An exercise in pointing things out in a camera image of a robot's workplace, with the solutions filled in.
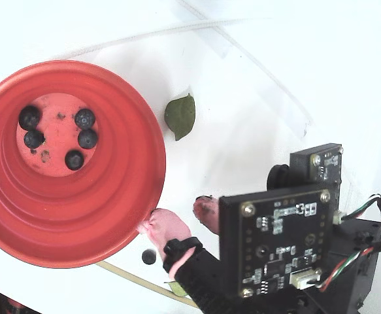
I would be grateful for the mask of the pink covered gripper finger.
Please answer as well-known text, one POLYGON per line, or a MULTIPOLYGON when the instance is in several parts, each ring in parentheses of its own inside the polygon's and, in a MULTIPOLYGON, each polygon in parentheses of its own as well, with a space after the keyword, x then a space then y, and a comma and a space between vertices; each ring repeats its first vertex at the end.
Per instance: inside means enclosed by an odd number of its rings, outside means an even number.
POLYGON ((188 226, 172 211, 155 209, 138 231, 157 247, 163 269, 195 302, 202 313, 240 313, 220 291, 220 262, 191 235, 188 226))

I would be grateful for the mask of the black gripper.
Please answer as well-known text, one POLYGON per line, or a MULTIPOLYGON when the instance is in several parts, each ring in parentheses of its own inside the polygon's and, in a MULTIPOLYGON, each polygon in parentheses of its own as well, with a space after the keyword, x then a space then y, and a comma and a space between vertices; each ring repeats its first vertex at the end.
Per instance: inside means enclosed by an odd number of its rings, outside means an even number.
POLYGON ((242 295, 254 313, 358 313, 371 291, 381 222, 244 219, 242 295))

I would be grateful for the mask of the pink stained gripper finger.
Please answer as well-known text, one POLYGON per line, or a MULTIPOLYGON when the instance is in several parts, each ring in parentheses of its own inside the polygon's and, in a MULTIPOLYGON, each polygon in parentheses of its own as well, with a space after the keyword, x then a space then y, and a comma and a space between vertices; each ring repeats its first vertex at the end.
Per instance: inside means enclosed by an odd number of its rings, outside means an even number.
POLYGON ((197 197, 193 204, 193 213, 213 234, 220 234, 218 199, 212 196, 197 197))

